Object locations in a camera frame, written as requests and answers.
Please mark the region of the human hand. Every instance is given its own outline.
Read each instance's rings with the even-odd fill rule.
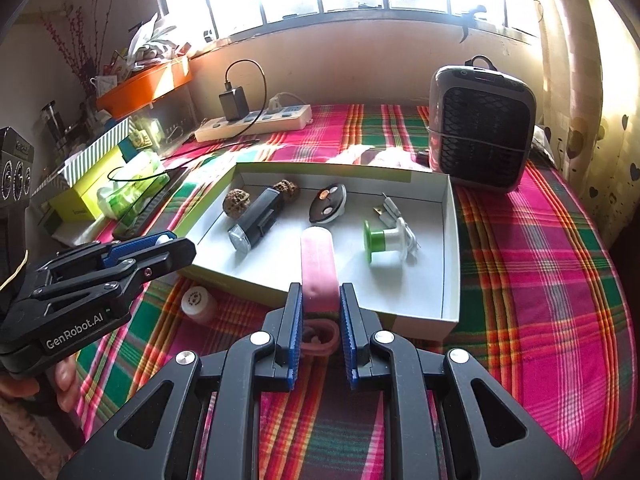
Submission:
[[[68,413],[78,402],[80,394],[80,381],[76,373],[74,355],[56,364],[54,378],[58,405],[63,412]],[[0,396],[8,399],[34,396],[39,390],[40,386],[36,379],[16,380],[8,375],[0,377]]]

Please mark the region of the plaid tablecloth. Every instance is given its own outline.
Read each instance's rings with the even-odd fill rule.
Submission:
[[[313,115],[305,130],[265,136],[236,148],[239,156],[412,167],[411,155],[428,144],[423,107],[324,106]],[[213,157],[194,163],[215,164]],[[185,183],[153,230],[174,227],[210,185]],[[464,187],[456,194],[460,323],[443,346],[418,344],[469,350],[591,479],[636,406],[630,317],[607,251],[558,173],[535,156],[508,195]],[[178,351],[226,349],[261,327],[266,307],[216,290],[215,320],[193,323],[179,307],[191,285],[178,276],[155,280],[127,326],[82,350],[78,413],[87,435]],[[380,396],[352,393],[341,359],[305,358],[291,394],[262,397],[260,478],[381,479],[383,431]]]

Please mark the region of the shallow open box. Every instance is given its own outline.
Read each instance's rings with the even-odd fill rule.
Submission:
[[[222,211],[229,190],[252,198],[287,178],[301,188],[266,236],[246,256],[227,231],[234,221]],[[326,227],[334,238],[338,280],[354,285],[361,307],[375,310],[385,328],[408,337],[443,340],[460,312],[460,252],[456,208],[449,177],[421,171],[309,162],[239,162],[206,192],[175,233],[197,245],[193,265],[182,274],[274,308],[284,305],[289,284],[301,280],[300,235],[318,190],[341,182],[348,191],[344,214]],[[374,253],[367,262],[363,221],[385,228],[375,206],[392,197],[420,244],[416,257]]]

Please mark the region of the power strip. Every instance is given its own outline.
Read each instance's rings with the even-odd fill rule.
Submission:
[[[257,114],[258,112],[251,112],[244,119],[231,122],[224,117],[207,121],[195,131],[196,140],[204,142],[236,136],[255,119]],[[247,133],[260,135],[302,130],[311,120],[310,105],[288,106],[277,113],[264,111]]]

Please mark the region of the window frame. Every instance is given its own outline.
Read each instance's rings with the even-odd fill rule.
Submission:
[[[446,25],[456,25],[461,28],[466,25],[469,26],[469,28],[475,30],[482,30],[483,32],[497,34],[498,36],[510,38],[511,40],[519,41],[522,43],[533,44],[538,40],[538,36],[535,34],[508,26],[509,17],[506,0],[503,0],[504,20],[501,25],[495,25],[495,23],[478,19],[475,19],[473,24],[470,25],[469,22],[464,20],[462,16],[452,13],[451,0],[446,0],[446,12],[427,9],[391,8],[389,0],[382,0],[381,9],[324,10],[322,0],[317,0],[318,12],[314,12],[312,14],[304,14],[301,16],[293,16],[291,18],[286,18],[271,23],[267,21],[264,7],[262,6],[262,3],[260,3],[260,15],[262,17],[261,25],[235,32],[223,38],[220,38],[218,34],[215,16],[209,0],[205,1],[211,18],[212,32],[215,36],[214,41],[210,42],[207,45],[207,50],[220,46],[221,44],[235,43],[238,41],[247,40],[249,38],[254,38],[255,36],[263,36],[265,34],[281,32],[283,30],[290,30],[292,28],[308,27],[310,25],[317,25],[320,23],[350,22],[358,20],[407,20],[413,22],[443,23]],[[166,0],[158,0],[158,3],[163,10],[168,10]]]

